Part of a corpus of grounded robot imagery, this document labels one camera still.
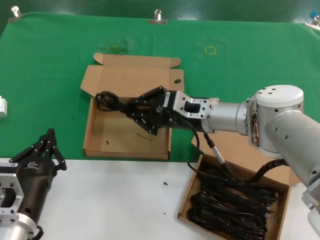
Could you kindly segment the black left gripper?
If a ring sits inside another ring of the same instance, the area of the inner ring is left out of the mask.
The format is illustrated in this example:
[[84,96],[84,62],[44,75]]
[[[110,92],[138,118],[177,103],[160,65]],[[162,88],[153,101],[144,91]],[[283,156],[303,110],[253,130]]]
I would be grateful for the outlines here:
[[12,157],[9,162],[18,164],[17,177],[24,194],[18,212],[38,224],[56,171],[67,170],[66,160],[57,147],[55,130],[49,128],[37,142]]

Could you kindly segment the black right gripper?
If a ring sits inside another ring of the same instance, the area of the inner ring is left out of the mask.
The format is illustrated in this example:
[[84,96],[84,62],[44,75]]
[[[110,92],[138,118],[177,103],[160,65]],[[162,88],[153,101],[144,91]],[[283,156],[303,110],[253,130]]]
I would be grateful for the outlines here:
[[131,107],[152,107],[151,111],[131,111],[126,116],[146,132],[157,135],[159,128],[202,130],[201,104],[178,90],[167,91],[163,86],[156,87],[138,97],[132,98]]

